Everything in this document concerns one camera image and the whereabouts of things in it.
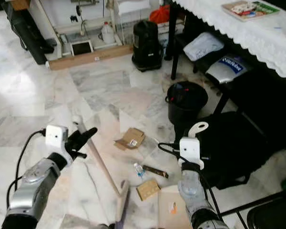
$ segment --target sticker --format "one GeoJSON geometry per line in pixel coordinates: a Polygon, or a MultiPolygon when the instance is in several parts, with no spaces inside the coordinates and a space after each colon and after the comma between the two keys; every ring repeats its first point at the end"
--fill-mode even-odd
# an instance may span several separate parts
{"type": "Polygon", "coordinates": [[[169,213],[171,214],[176,214],[177,213],[177,205],[176,205],[176,202],[171,202],[171,203],[168,203],[168,211],[169,213]]]}
{"type": "Polygon", "coordinates": [[[233,70],[233,72],[235,72],[235,74],[238,74],[240,71],[244,69],[243,66],[241,66],[239,63],[235,62],[233,59],[230,59],[228,57],[224,57],[218,62],[229,66],[233,70]]]}
{"type": "Polygon", "coordinates": [[[130,143],[128,143],[129,146],[131,147],[135,147],[138,144],[138,142],[136,140],[131,140],[130,143]]]}

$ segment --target white tablecloth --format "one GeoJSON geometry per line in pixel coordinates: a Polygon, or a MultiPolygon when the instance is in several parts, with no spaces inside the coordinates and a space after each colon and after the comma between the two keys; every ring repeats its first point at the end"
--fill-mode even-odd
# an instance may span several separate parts
{"type": "Polygon", "coordinates": [[[286,11],[281,10],[276,15],[242,22],[221,8],[222,4],[234,0],[173,1],[232,38],[234,43],[248,49],[259,61],[265,62],[268,68],[286,78],[286,11]]]}

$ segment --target white plastic jug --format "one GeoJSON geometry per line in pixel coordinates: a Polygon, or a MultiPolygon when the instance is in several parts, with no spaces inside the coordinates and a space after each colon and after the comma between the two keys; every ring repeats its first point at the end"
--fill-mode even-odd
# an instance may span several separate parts
{"type": "Polygon", "coordinates": [[[113,29],[108,25],[108,22],[105,22],[102,28],[102,39],[106,44],[115,42],[113,29]]]}

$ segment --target small cardboard box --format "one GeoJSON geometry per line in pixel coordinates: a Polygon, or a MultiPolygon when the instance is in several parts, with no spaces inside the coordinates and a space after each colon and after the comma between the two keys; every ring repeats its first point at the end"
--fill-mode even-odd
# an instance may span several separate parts
{"type": "Polygon", "coordinates": [[[145,138],[143,131],[136,128],[129,128],[123,138],[115,141],[115,146],[121,150],[137,149],[145,138]]]}
{"type": "Polygon", "coordinates": [[[148,197],[152,196],[160,190],[158,183],[155,179],[148,180],[137,187],[137,192],[141,201],[146,200],[148,197]]]}

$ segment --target cardboard box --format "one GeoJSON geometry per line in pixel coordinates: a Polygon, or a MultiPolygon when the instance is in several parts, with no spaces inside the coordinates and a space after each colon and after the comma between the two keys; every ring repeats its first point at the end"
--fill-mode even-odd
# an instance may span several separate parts
{"type": "Polygon", "coordinates": [[[158,191],[160,191],[160,187],[155,179],[148,180],[137,187],[137,192],[141,201],[146,200],[158,191]]]}
{"type": "Polygon", "coordinates": [[[30,7],[31,0],[13,0],[11,5],[15,11],[26,10],[30,7]]]}
{"type": "Polygon", "coordinates": [[[123,138],[115,141],[115,146],[121,150],[137,149],[145,139],[143,131],[137,128],[129,128],[123,138]]]}

